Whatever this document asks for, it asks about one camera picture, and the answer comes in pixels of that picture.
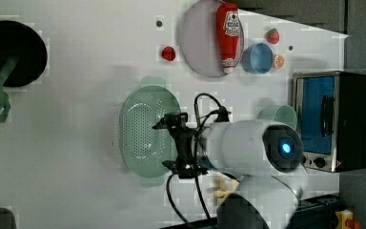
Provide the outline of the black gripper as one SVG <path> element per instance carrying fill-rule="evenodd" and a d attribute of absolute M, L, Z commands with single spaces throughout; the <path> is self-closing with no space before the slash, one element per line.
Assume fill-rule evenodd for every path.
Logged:
<path fill-rule="evenodd" d="M 206 175 L 207 169 L 201 168 L 194 152 L 195 137 L 197 132 L 189 128 L 187 113 L 165 114 L 152 128 L 154 130 L 166 129 L 175 142 L 177 151 L 176 160 L 165 160 L 162 164 L 179 178 L 190 179 L 200 175 Z"/>

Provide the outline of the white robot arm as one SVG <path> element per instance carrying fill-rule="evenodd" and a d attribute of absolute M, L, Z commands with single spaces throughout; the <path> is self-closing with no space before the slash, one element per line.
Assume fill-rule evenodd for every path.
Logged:
<path fill-rule="evenodd" d="M 165 114 L 152 126 L 168 130 L 175 142 L 177 157 L 163 166 L 180 178 L 215 171 L 238 181 L 217 207 L 219 229 L 287 229 L 308 185 L 298 133 L 271 120 L 194 129 L 186 119 L 185 113 Z"/>

